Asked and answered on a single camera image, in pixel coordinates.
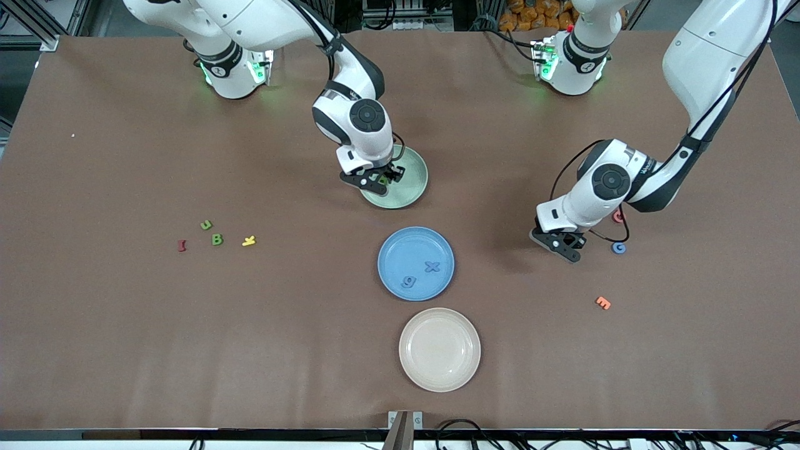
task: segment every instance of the plate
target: plate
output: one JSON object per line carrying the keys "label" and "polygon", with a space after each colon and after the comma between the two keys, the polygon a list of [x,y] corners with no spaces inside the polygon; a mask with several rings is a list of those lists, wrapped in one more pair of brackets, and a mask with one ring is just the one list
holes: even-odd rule
{"label": "plate", "polygon": [[433,299],[450,284],[454,272],[453,249],[430,228],[398,230],[378,253],[378,275],[383,285],[404,300]]}
{"label": "plate", "polygon": [[400,364],[420,388],[454,391],[467,384],[481,362],[481,340],[472,323],[445,307],[426,309],[400,335]]}
{"label": "plate", "polygon": [[[394,145],[393,156],[396,158],[400,154],[402,146]],[[407,207],[416,202],[425,192],[428,186],[428,166],[416,151],[406,146],[406,151],[402,158],[394,162],[396,166],[404,167],[402,179],[397,183],[391,183],[386,187],[386,195],[378,195],[374,192],[361,190],[364,198],[377,207],[385,209],[398,209]]]}

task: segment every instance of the green indicator light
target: green indicator light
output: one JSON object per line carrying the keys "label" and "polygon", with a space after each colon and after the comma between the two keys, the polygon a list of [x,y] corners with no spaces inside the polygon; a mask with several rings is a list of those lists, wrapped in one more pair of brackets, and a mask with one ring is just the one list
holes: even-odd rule
{"label": "green indicator light", "polygon": [[200,65],[200,69],[202,69],[202,73],[206,76],[206,82],[208,84],[211,84],[211,78],[208,76],[208,72],[206,71],[206,68],[201,64]]}
{"label": "green indicator light", "polygon": [[262,70],[261,65],[257,62],[251,62],[247,65],[247,68],[250,69],[250,73],[253,75],[253,80],[255,82],[264,82],[264,70]]}

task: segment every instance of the table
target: table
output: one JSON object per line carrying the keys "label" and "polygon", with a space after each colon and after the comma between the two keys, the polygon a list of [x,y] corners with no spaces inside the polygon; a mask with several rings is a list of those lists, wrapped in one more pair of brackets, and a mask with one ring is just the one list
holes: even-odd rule
{"label": "table", "polygon": [[[492,36],[348,35],[430,168],[400,211],[338,180],[310,116],[326,61],[308,42],[278,52],[273,86],[229,101],[180,39],[64,38],[0,167],[0,426],[368,428],[412,409],[428,427],[760,428],[800,415],[800,126],[770,52],[674,204],[629,209],[624,256],[590,237],[570,266],[528,240],[586,144],[673,150],[687,117],[661,76],[671,36],[623,32],[605,78],[568,98]],[[211,246],[206,219],[225,244]],[[415,225],[457,260],[426,303],[394,298],[375,264]],[[423,391],[398,360],[403,326],[428,307],[460,311],[482,339],[455,392]]]}

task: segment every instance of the green plate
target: green plate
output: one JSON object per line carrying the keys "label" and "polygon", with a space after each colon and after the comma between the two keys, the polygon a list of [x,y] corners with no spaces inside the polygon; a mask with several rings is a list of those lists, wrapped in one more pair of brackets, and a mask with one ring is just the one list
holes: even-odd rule
{"label": "green plate", "polygon": [[[394,157],[400,155],[402,146],[394,144]],[[373,192],[361,191],[364,198],[377,207],[385,209],[398,209],[407,207],[416,202],[428,186],[428,166],[416,151],[406,146],[402,158],[394,162],[395,166],[405,167],[399,183],[386,186],[386,195],[380,196]]]}

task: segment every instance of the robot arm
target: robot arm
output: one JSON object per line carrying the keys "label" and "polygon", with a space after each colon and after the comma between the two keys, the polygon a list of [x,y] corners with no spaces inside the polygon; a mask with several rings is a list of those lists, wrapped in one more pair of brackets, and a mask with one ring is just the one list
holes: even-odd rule
{"label": "robot arm", "polygon": [[536,42],[534,73],[567,95],[587,92],[602,76],[608,50],[622,28],[619,10],[627,0],[573,0],[581,13],[572,32],[559,31]]}
{"label": "robot arm", "polygon": [[320,131],[340,147],[342,178],[386,193],[403,169],[392,164],[394,140],[378,102],[383,73],[332,26],[299,0],[124,0],[139,20],[183,35],[200,60],[206,81],[225,98],[242,98],[266,82],[264,52],[309,39],[338,66],[312,113]]}
{"label": "robot arm", "polygon": [[689,113],[689,131],[661,163],[613,139],[597,143],[566,195],[536,207],[530,237],[571,263],[582,234],[623,201],[641,212],[667,207],[733,106],[730,89],[748,55],[790,0],[773,11],[765,0],[705,0],[675,36],[663,59],[667,83]]}

